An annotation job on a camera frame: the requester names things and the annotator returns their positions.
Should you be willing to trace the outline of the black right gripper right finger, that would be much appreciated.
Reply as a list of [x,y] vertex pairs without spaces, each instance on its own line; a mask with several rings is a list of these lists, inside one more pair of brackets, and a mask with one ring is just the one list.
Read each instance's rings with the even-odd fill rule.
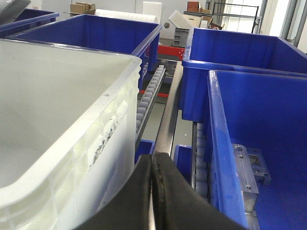
[[197,194],[166,153],[152,159],[153,208],[158,230],[243,230]]

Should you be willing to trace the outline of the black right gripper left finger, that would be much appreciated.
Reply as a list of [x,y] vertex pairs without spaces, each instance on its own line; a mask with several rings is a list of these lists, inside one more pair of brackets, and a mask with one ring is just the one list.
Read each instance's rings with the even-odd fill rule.
[[147,230],[151,190],[151,156],[141,155],[127,182],[78,230]]

